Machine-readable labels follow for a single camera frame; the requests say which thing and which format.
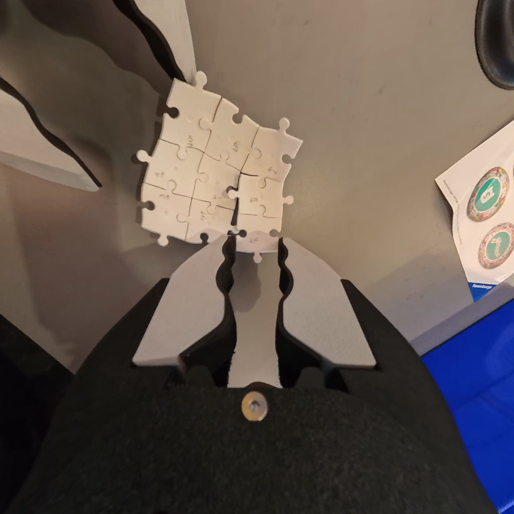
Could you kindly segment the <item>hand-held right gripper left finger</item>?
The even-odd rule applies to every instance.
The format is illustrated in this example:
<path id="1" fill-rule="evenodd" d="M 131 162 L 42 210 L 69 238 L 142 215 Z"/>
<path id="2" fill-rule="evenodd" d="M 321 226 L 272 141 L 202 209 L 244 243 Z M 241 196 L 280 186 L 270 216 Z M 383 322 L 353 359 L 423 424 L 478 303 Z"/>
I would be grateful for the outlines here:
<path id="1" fill-rule="evenodd" d="M 135 366 L 170 366 L 183 376 L 204 366 L 218 387 L 228 386 L 237 339 L 229 297 L 235 254 L 236 237 L 222 235 L 172 273 L 133 355 Z"/>

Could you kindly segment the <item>small joined puzzle pair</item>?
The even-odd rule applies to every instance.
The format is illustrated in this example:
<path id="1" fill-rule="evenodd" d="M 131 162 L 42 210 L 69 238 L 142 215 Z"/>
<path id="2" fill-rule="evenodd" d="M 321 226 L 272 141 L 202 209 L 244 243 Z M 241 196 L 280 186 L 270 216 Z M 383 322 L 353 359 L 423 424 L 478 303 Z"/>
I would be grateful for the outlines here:
<path id="1" fill-rule="evenodd" d="M 228 190 L 237 200 L 236 250 L 253 254 L 257 264 L 262 254 L 278 250 L 279 238 L 272 233 L 281 232 L 283 207 L 293 203 L 293 196 L 283 196 L 283 188 L 282 181 L 240 173 L 237 188 Z"/>

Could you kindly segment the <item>joined white puzzle section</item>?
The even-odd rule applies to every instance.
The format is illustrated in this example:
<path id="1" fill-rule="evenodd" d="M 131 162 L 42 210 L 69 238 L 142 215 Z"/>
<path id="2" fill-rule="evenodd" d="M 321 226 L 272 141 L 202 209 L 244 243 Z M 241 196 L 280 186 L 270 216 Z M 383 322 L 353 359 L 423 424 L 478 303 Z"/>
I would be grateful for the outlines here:
<path id="1" fill-rule="evenodd" d="M 141 227 L 166 246 L 170 238 L 202 243 L 214 241 L 236 228 L 236 189 L 240 173 L 285 180 L 303 141 L 292 136 L 287 118 L 278 128 L 257 124 L 219 94 L 205 89 L 207 76 L 198 71 L 189 84 L 174 79 L 167 106 L 175 117 L 163 115 L 160 135 L 151 153 L 139 150 L 145 164 L 140 198 L 151 208 L 142 209 Z"/>

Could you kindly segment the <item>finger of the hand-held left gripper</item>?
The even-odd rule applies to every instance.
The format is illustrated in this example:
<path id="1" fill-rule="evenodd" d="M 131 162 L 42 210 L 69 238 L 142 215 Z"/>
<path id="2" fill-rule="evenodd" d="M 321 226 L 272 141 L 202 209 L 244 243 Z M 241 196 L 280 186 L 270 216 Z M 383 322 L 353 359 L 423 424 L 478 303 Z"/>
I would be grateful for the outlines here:
<path id="1" fill-rule="evenodd" d="M 171 79 L 194 83 L 197 72 L 185 1 L 114 1 L 142 33 Z"/>
<path id="2" fill-rule="evenodd" d="M 101 183 L 62 139 L 48 131 L 21 93 L 1 78 L 1 163 L 63 186 L 95 192 Z"/>

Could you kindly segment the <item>blue box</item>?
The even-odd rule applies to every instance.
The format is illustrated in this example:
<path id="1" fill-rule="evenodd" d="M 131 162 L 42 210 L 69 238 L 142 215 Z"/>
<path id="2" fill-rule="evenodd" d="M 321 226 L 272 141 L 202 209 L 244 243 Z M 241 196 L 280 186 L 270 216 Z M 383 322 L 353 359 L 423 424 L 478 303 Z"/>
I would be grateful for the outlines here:
<path id="1" fill-rule="evenodd" d="M 513 300 L 422 360 L 498 513 L 513 513 Z"/>

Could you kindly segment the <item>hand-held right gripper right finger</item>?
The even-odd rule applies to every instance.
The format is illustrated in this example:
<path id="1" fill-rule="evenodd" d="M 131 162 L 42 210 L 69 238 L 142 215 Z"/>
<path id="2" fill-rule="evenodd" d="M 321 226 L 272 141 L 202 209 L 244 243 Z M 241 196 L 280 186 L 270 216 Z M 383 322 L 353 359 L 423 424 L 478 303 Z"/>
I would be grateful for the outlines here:
<path id="1" fill-rule="evenodd" d="M 330 381 L 335 369 L 373 369 L 376 358 L 344 288 L 324 260 L 291 238 L 278 243 L 275 350 L 279 382 L 293 388 L 303 370 Z"/>

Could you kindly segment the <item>white printed instruction sheet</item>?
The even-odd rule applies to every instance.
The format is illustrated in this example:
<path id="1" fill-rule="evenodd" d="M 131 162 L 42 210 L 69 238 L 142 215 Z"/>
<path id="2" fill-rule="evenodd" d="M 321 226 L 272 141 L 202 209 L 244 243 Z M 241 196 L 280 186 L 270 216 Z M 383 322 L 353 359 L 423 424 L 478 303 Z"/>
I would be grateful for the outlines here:
<path id="1" fill-rule="evenodd" d="M 513 276 L 513 121 L 435 182 L 474 302 Z"/>

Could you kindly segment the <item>black round desk grommet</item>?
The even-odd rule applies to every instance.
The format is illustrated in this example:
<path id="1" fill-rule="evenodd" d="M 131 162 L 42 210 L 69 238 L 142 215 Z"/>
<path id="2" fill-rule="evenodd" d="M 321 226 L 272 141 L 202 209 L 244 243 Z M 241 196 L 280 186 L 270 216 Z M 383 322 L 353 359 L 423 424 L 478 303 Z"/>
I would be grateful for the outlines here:
<path id="1" fill-rule="evenodd" d="M 485 77 L 496 87 L 513 90 L 513 1 L 478 1 L 475 49 Z"/>

